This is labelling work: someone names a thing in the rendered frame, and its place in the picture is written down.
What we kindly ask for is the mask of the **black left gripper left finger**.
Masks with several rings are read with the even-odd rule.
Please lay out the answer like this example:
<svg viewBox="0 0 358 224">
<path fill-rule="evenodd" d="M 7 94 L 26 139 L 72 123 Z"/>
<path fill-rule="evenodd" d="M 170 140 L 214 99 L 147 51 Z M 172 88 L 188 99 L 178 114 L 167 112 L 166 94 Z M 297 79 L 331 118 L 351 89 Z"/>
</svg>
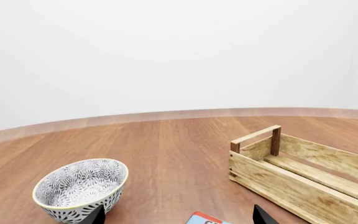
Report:
<svg viewBox="0 0 358 224">
<path fill-rule="evenodd" d="M 84 218 L 84 224 L 104 224 L 105 218 L 104 205 L 100 205 Z"/>
</svg>

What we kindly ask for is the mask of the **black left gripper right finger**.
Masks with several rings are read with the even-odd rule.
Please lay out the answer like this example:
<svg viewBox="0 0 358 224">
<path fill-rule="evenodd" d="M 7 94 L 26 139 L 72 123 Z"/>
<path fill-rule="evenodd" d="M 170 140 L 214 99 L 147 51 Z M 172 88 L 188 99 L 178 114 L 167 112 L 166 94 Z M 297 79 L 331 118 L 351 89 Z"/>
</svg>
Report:
<svg viewBox="0 0 358 224">
<path fill-rule="evenodd" d="M 258 205 L 254 205 L 252 219 L 254 224 L 278 224 L 276 220 Z"/>
</svg>

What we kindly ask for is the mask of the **light wooden slatted tray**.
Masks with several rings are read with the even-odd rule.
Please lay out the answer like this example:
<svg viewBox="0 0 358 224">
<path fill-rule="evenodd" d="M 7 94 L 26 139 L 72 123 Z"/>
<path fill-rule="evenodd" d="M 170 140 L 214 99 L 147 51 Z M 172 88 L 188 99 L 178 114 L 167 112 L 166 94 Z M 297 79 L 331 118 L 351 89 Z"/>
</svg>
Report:
<svg viewBox="0 0 358 224">
<path fill-rule="evenodd" d="M 229 178 L 311 224 L 358 224 L 358 154 L 270 126 L 231 141 Z"/>
</svg>

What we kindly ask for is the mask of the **blue and red pudding box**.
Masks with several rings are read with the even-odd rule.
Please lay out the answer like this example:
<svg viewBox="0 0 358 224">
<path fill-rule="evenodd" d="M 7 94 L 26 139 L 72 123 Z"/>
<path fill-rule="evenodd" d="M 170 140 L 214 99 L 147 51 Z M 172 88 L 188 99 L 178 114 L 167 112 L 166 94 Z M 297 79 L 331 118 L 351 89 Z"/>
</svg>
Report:
<svg viewBox="0 0 358 224">
<path fill-rule="evenodd" d="M 203 212 L 194 212 L 185 224 L 230 224 Z"/>
</svg>

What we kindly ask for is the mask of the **black and white patterned bowl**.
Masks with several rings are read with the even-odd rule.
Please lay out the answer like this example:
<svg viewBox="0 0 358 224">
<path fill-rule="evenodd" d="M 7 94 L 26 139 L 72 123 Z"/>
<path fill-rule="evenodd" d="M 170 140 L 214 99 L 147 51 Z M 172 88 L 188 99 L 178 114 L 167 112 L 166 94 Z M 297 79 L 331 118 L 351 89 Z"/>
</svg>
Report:
<svg viewBox="0 0 358 224">
<path fill-rule="evenodd" d="M 80 224 L 93 210 L 103 206 L 108 213 L 118 203 L 129 169 L 118 160 L 88 159 L 63 166 L 34 187 L 34 202 L 54 220 Z"/>
</svg>

